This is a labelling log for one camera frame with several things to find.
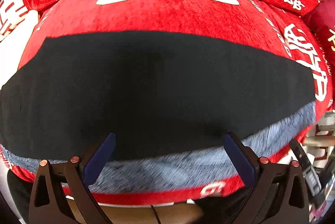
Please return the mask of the dark red pillow gold characters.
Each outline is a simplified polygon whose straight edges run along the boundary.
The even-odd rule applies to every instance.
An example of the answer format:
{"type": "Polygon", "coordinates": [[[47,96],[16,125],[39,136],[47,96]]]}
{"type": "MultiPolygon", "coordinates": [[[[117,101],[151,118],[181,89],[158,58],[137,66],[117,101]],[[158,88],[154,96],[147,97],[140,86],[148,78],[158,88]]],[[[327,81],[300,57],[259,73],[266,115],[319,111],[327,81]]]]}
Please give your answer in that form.
{"type": "Polygon", "coordinates": [[[327,61],[332,66],[334,66],[334,6],[334,0],[321,0],[312,11],[303,17],[303,21],[316,36],[327,61]]]}

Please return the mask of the red bed cover white characters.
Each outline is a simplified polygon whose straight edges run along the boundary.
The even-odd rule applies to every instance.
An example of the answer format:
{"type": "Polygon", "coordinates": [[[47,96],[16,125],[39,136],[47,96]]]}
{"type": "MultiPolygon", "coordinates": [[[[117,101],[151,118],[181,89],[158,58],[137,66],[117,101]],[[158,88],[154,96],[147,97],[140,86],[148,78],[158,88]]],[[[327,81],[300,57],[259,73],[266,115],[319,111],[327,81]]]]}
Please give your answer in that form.
{"type": "MultiPolygon", "coordinates": [[[[181,33],[250,46],[309,68],[314,81],[317,121],[332,101],[332,81],[322,47],[303,17],[261,0],[59,0],[41,18],[37,18],[35,11],[29,12],[15,30],[18,40],[12,36],[3,40],[1,76],[5,81],[1,83],[1,89],[33,59],[47,38],[125,31],[181,33]]],[[[294,138],[301,138],[310,126],[294,138]]],[[[33,182],[37,170],[31,172],[15,165],[2,145],[1,160],[15,176],[33,182]]],[[[103,203],[147,205],[184,201],[213,193],[227,196],[241,186],[235,171],[226,179],[193,188],[92,193],[103,203]]]]}

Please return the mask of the black pants with patterned lining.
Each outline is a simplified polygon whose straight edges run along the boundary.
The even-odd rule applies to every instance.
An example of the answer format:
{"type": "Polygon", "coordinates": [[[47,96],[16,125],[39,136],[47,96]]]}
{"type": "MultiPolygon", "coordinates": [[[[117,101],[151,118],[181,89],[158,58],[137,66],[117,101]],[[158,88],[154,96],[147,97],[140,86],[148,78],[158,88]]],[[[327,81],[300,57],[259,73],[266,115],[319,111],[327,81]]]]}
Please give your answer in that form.
{"type": "Polygon", "coordinates": [[[91,191],[193,188],[234,175],[233,132],[271,156],[316,121],[311,70],[204,36],[125,31],[47,38],[1,89],[1,145],[15,165],[116,144],[91,191]]]}

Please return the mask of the white shelf furniture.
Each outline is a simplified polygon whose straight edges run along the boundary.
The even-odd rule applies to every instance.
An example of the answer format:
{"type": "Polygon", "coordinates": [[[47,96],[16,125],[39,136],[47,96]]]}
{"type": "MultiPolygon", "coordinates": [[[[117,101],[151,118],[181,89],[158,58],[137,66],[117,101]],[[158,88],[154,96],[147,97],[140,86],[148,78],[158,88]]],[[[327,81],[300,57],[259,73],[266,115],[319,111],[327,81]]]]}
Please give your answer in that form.
{"type": "Polygon", "coordinates": [[[303,149],[317,169],[323,169],[334,149],[334,111],[328,111],[307,133],[303,149]]]}

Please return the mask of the wooden bed frame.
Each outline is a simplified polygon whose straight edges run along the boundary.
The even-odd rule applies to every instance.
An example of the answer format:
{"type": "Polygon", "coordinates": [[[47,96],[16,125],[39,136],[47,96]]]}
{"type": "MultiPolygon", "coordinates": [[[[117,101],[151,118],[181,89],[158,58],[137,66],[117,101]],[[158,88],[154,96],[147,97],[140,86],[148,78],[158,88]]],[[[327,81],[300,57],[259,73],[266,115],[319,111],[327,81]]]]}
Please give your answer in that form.
{"type": "Polygon", "coordinates": [[[121,206],[100,203],[105,215],[115,224],[184,224],[193,223],[203,215],[194,203],[167,203],[156,206],[121,206]]]}

